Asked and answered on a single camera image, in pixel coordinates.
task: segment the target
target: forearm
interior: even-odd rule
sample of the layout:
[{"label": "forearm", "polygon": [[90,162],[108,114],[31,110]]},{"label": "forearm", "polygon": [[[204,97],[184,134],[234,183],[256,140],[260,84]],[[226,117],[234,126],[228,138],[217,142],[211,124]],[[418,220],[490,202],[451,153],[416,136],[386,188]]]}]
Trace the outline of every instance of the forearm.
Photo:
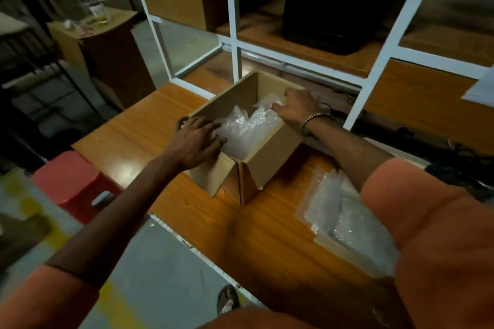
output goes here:
[{"label": "forearm", "polygon": [[48,265],[65,270],[99,290],[110,276],[140,222],[178,170],[161,155],[108,207],[61,248]]},{"label": "forearm", "polygon": [[319,117],[306,125],[321,143],[328,148],[357,190],[386,160],[393,156],[343,129],[327,117]]}]

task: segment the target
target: shirt sleeve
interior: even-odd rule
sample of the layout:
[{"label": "shirt sleeve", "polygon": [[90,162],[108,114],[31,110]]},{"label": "shirt sleeve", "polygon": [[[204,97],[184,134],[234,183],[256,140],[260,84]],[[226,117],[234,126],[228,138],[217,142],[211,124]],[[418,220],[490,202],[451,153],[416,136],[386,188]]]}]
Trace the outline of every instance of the shirt sleeve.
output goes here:
[{"label": "shirt sleeve", "polygon": [[417,328],[494,327],[493,208],[399,158],[361,199],[402,252],[395,283]]},{"label": "shirt sleeve", "polygon": [[46,265],[0,304],[2,329],[75,329],[98,300],[78,278]]}]

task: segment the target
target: red stool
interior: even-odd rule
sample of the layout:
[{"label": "red stool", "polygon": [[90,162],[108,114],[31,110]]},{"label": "red stool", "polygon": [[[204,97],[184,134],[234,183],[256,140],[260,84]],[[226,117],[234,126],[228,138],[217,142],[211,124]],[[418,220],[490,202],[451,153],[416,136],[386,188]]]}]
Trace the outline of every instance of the red stool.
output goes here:
[{"label": "red stool", "polygon": [[33,182],[77,221],[87,224],[98,213],[92,202],[103,192],[117,196],[121,189],[76,151],[67,151],[46,163]]}]

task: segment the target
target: paper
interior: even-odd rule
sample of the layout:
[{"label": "paper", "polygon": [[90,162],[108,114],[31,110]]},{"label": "paper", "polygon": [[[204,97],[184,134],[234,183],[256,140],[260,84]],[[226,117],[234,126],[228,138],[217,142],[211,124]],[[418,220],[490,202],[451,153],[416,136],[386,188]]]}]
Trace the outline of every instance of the paper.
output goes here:
[{"label": "paper", "polygon": [[494,66],[461,98],[494,107]]}]

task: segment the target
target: plastic bag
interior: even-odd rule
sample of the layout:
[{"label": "plastic bag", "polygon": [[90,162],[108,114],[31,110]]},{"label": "plastic bag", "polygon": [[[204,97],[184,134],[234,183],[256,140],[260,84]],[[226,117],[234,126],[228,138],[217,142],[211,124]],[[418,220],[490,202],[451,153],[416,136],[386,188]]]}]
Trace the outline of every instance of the plastic bag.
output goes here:
[{"label": "plastic bag", "polygon": [[271,103],[282,104],[282,101],[275,93],[268,94],[253,105],[257,109],[250,117],[246,110],[235,106],[228,117],[216,120],[221,127],[215,134],[228,139],[222,149],[225,154],[245,159],[281,124],[281,118],[270,108]]},{"label": "plastic bag", "polygon": [[384,275],[394,275],[400,251],[389,231],[360,201],[343,172],[317,168],[296,217],[316,234],[325,234],[370,260]]}]

